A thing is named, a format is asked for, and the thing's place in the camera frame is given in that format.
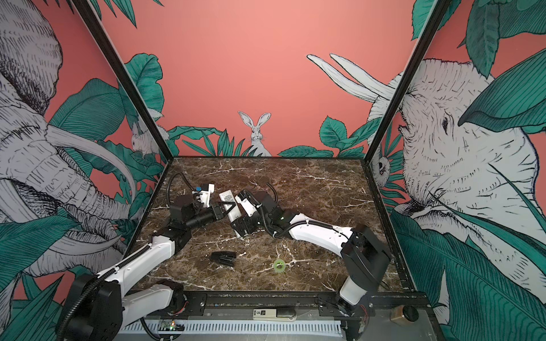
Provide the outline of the white remote control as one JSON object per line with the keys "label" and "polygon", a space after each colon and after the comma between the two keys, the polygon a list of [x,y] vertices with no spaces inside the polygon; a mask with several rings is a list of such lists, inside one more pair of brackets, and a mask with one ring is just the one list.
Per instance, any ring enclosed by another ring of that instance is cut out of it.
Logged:
{"label": "white remote control", "polygon": [[237,201],[231,190],[227,190],[219,194],[220,201],[223,202],[224,209],[226,210],[227,218],[230,221],[230,226],[235,229],[236,222],[243,215],[237,205]]}

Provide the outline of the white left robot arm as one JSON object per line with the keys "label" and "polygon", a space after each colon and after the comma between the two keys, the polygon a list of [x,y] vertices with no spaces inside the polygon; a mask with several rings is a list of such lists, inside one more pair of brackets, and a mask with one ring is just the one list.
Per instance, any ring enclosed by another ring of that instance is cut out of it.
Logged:
{"label": "white left robot arm", "polygon": [[155,311],[178,316],[188,306],[183,284],[162,280],[152,287],[131,294],[142,278],[188,244],[193,230],[228,217],[241,216],[236,197],[230,192],[220,201],[197,190],[177,197],[169,204],[170,217],[153,233],[148,244],[115,265],[95,275],[84,275],[71,286],[55,328],[57,340],[113,340],[121,329]]}

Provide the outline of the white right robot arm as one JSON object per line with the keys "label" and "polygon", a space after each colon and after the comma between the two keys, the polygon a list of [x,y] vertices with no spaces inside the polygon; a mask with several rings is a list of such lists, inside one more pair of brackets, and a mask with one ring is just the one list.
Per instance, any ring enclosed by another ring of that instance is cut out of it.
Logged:
{"label": "white right robot arm", "polygon": [[363,297],[377,292],[392,259],[388,246],[364,224],[339,227],[294,210],[276,209],[268,213],[264,207],[250,216],[229,213],[228,219],[239,237],[263,228],[274,238],[308,242],[341,257],[348,278],[338,291],[338,299],[349,307],[359,305]]}

